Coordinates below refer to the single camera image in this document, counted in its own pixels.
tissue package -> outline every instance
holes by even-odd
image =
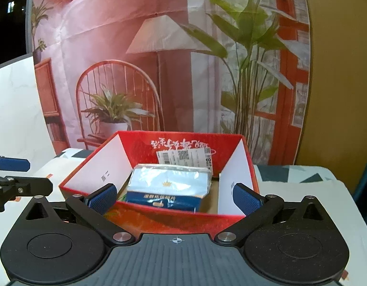
[[[197,212],[210,184],[207,168],[138,164],[130,177],[126,201]]]

white lampshade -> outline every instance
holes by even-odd
[[[138,30],[127,54],[173,49],[209,50],[190,37],[168,15],[146,19]]]

yellow wall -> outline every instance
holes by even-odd
[[[367,0],[308,0],[309,106],[296,164],[330,169],[354,191],[367,162]]]

red chair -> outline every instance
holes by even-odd
[[[163,131],[164,119],[157,89],[150,77],[140,68],[129,62],[105,60],[90,66],[80,76],[76,86],[77,112],[82,131],[78,142],[98,147],[106,138],[100,134],[98,120],[92,123],[94,116],[82,113],[94,106],[89,94],[102,94],[101,86],[114,93],[126,94],[134,102],[142,104],[142,109],[154,114],[154,117],[141,117],[140,122],[132,122],[133,130]]]

crosshair symbol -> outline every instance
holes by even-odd
[[[178,244],[178,243],[180,243],[180,242],[182,242],[182,241],[184,241],[184,240],[182,240],[182,239],[181,239],[181,238],[179,238],[179,237],[176,237],[176,238],[172,239],[171,241],[173,241],[175,244]]]

